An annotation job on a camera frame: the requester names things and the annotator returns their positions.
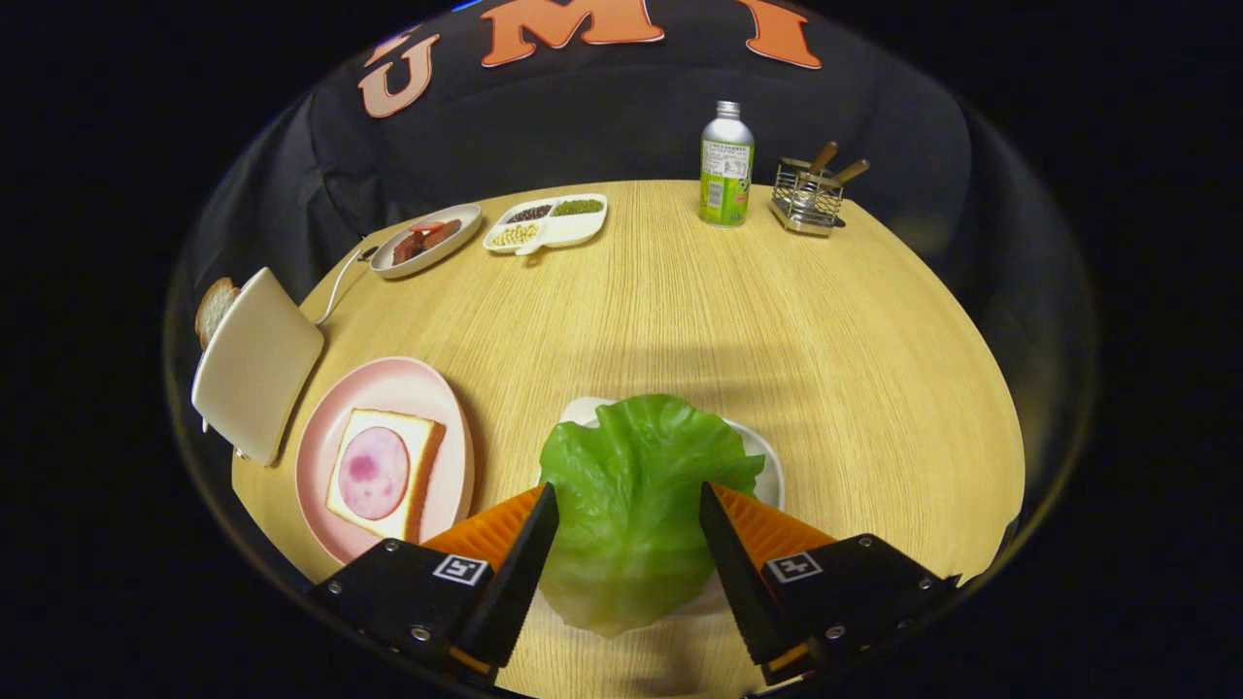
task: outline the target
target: sausage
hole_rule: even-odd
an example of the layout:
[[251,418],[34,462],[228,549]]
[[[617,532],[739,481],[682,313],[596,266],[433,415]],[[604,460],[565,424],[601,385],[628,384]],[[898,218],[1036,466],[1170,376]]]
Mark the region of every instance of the sausage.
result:
[[413,259],[419,252],[423,252],[423,233],[414,231],[406,236],[405,240],[398,243],[397,248],[393,249],[393,264],[400,265],[401,262]]
[[431,250],[438,244],[444,243],[446,238],[449,238],[450,235],[457,233],[457,230],[461,226],[462,226],[462,223],[460,220],[456,220],[456,219],[454,219],[454,220],[444,224],[441,228],[439,228],[439,229],[429,233],[426,236],[424,236],[424,239],[423,239],[423,249],[424,250]]
[[419,231],[419,233],[431,233],[431,231],[435,231],[435,230],[440,230],[444,225],[445,224],[443,224],[440,221],[423,221],[423,223],[414,224],[413,226],[410,226],[410,230]]

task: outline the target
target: ham slice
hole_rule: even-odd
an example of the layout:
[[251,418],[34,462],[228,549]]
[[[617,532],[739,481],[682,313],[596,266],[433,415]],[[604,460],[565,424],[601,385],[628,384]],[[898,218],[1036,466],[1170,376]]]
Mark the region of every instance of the ham slice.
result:
[[397,510],[409,478],[405,443],[392,429],[373,427],[358,433],[346,447],[337,486],[352,512],[374,521]]

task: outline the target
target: green label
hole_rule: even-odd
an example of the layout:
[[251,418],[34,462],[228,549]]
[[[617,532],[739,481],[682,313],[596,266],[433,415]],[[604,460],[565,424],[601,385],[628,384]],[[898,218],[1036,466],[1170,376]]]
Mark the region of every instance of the green label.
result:
[[700,149],[700,218],[742,225],[751,194],[755,146],[704,139]]

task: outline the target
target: green lettuce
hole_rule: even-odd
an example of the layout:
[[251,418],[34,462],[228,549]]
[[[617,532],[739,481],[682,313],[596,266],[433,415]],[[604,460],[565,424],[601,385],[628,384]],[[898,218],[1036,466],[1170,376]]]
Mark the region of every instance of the green lettuce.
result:
[[539,588],[569,626],[613,638],[697,597],[712,573],[699,525],[705,480],[755,498],[764,458],[747,456],[720,417],[672,396],[595,409],[598,428],[566,422],[539,454],[561,526]]

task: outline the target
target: white plate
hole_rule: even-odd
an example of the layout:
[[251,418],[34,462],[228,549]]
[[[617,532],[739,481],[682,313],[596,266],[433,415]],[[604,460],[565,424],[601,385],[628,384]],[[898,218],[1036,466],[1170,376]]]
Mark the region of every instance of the white plate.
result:
[[[447,209],[441,209],[434,214],[414,219],[406,224],[405,228],[394,234],[393,238],[389,238],[388,243],[380,245],[380,249],[372,255],[372,271],[384,279],[398,279],[413,275],[414,272],[435,265],[440,260],[447,257],[454,250],[461,248],[464,243],[470,240],[475,229],[479,228],[479,216],[480,208],[476,204],[459,204],[457,206],[449,206]],[[444,239],[440,245],[436,245],[431,250],[420,252],[400,265],[393,265],[393,250],[399,243],[409,238],[410,226],[423,221],[449,223],[452,219],[457,219],[462,224],[462,226],[457,229],[457,233]]]
[[[612,405],[613,403],[617,403],[617,400],[592,397],[576,398],[566,405],[566,410],[562,412],[561,420],[558,422],[573,422],[585,428],[600,427],[600,420],[595,417],[595,408]],[[727,418],[721,419],[742,438],[742,448],[748,456],[757,456],[759,454],[764,456],[764,470],[759,471],[759,475],[756,476],[756,499],[771,507],[784,510],[786,476],[782,473],[781,459],[777,458],[777,451],[773,450],[772,445],[763,437],[759,437],[750,427]],[[534,485],[539,485],[539,470],[537,466]]]
[[[578,199],[590,199],[593,201],[599,201],[604,204],[604,208],[599,211],[592,214],[571,214],[566,216],[552,215],[553,210],[557,209],[557,204],[562,201],[573,201]],[[542,218],[532,219],[530,221],[507,223],[510,216],[531,209],[534,206],[542,206],[548,204],[552,209]],[[578,245],[587,240],[590,240],[600,228],[604,225],[604,219],[609,213],[609,200],[603,194],[568,194],[566,197],[553,197],[551,199],[536,199],[532,201],[523,201],[505,213],[492,229],[487,231],[484,236],[484,248],[493,252],[513,252],[517,255],[530,255],[539,248],[567,248],[569,245]],[[493,245],[492,240],[496,239],[502,231],[506,231],[517,225],[537,224],[539,230],[536,236],[527,243],[517,245]]]

